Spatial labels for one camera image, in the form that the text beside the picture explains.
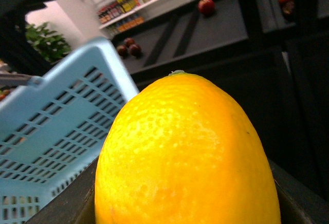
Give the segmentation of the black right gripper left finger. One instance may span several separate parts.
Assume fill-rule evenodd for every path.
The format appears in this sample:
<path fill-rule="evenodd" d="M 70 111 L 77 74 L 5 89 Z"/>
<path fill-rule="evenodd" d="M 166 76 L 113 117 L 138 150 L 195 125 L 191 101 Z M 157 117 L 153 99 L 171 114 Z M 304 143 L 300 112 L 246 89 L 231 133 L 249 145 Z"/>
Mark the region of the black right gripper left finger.
<path fill-rule="evenodd" d="M 62 193 L 27 223 L 95 223 L 95 159 Z"/>

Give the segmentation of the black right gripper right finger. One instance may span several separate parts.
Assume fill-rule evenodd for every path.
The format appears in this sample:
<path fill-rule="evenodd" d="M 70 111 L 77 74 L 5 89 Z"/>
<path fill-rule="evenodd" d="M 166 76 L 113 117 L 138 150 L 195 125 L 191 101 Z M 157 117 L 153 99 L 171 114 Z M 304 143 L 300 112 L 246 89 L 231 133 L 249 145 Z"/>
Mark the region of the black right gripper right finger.
<path fill-rule="evenodd" d="M 281 223 L 328 224 L 328 202 L 273 161 L 269 160 L 269 165 L 276 183 Z"/>

